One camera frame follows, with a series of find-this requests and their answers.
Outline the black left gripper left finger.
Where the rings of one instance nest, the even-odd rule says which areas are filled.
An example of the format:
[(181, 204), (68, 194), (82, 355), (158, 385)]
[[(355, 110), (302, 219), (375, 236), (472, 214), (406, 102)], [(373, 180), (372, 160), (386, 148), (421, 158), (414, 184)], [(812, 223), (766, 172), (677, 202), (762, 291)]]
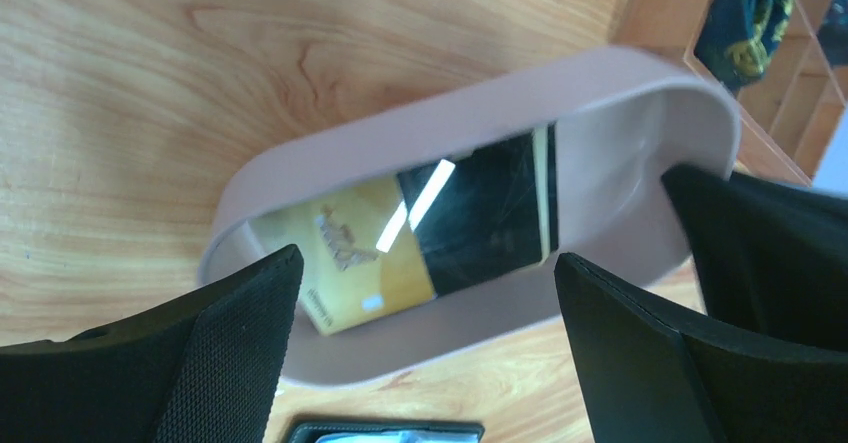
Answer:
[(287, 246), (65, 341), (1, 350), (5, 442), (259, 442), (303, 257)]

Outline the gold credit card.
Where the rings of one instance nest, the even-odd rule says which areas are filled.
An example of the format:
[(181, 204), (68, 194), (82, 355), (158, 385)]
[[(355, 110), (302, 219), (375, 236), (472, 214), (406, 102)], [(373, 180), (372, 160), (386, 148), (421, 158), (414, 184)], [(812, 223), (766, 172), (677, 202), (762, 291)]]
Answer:
[(370, 179), (250, 223), (267, 251), (299, 248), (299, 303), (332, 335), (433, 300), (434, 285), (392, 176)]

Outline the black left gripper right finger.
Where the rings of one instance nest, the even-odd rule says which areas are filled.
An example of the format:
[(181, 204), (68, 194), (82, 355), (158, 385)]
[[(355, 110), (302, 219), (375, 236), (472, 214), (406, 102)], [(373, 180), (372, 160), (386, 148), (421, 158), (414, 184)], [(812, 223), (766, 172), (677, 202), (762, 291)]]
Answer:
[(567, 253), (555, 284), (599, 442), (843, 442), (847, 356), (721, 322)]

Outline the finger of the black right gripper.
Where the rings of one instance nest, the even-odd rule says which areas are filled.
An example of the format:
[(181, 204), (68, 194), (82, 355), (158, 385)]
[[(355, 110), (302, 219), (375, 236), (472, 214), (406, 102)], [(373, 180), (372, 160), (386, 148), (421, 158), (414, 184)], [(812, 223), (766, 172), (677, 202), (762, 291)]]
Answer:
[(847, 200), (681, 164), (662, 185), (707, 313), (784, 341), (847, 349)]

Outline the black leather card holder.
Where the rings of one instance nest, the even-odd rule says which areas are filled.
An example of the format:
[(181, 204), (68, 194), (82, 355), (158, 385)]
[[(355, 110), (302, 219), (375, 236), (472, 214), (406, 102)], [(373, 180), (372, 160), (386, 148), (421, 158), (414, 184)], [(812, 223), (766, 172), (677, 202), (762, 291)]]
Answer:
[(306, 419), (283, 442), (481, 442), (484, 434), (473, 422)]

